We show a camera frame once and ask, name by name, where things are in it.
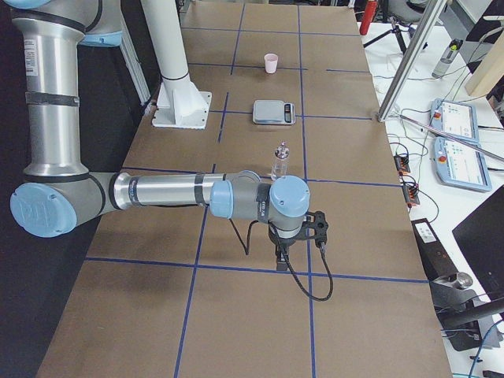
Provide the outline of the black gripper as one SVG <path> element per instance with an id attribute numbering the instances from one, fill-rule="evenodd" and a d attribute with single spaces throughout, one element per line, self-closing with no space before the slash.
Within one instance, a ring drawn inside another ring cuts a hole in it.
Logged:
<path id="1" fill-rule="evenodd" d="M 287 260 L 284 254 L 288 254 L 289 247 L 297 241 L 308 240 L 309 236 L 309 223 L 303 222 L 298 233 L 289 238 L 282 238 L 277 226 L 269 222 L 269 239 L 275 245 L 276 254 L 276 270 L 287 271 Z"/>

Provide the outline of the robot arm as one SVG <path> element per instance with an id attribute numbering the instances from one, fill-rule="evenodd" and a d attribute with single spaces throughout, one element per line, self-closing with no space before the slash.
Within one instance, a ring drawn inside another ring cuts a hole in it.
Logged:
<path id="1" fill-rule="evenodd" d="M 297 176 L 265 183 L 251 171 L 132 176 L 91 172 L 80 160 L 77 47 L 119 46 L 118 1 L 12 1 L 24 37 L 31 161 L 10 210 L 28 233 L 52 238 L 115 210 L 204 206 L 216 217 L 269 227 L 276 267 L 291 267 L 289 247 L 308 239 L 310 192 Z"/>

